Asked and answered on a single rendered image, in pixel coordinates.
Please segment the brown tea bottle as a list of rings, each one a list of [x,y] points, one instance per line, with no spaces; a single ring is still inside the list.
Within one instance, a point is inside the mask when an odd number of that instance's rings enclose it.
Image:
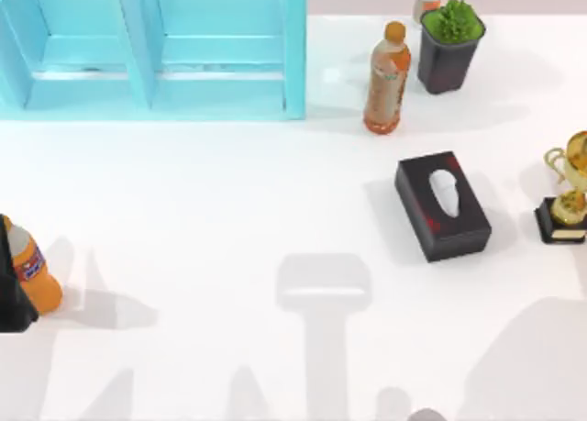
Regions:
[[[371,75],[363,123],[377,135],[393,132],[401,116],[404,88],[411,66],[411,52],[405,43],[406,28],[389,22],[382,40],[371,54]]]

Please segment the black tissue box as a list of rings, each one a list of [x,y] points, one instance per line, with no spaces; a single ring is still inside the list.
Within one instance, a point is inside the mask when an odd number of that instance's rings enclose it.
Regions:
[[[453,152],[399,161],[394,183],[427,261],[485,249],[492,227]]]

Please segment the light blue rack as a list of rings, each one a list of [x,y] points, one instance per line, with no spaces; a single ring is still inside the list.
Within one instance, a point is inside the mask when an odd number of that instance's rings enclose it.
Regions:
[[[0,120],[305,116],[306,0],[0,0]]]

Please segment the black pot with green plant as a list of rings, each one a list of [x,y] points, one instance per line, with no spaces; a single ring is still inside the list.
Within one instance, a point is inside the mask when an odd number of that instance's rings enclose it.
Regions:
[[[448,0],[420,19],[417,78],[429,94],[461,88],[486,26],[465,0]]]

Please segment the orange soda bottle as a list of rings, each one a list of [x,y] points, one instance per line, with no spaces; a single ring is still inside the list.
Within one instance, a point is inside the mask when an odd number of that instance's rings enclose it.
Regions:
[[[13,266],[28,299],[41,316],[56,311],[63,297],[61,285],[50,274],[36,240],[9,218],[4,223]]]

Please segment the gold trophy on black base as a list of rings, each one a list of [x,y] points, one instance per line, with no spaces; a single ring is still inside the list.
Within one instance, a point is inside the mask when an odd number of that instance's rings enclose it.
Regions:
[[[545,197],[534,210],[545,244],[581,244],[587,239],[587,131],[575,133],[565,148],[553,148],[544,162],[570,189]]]

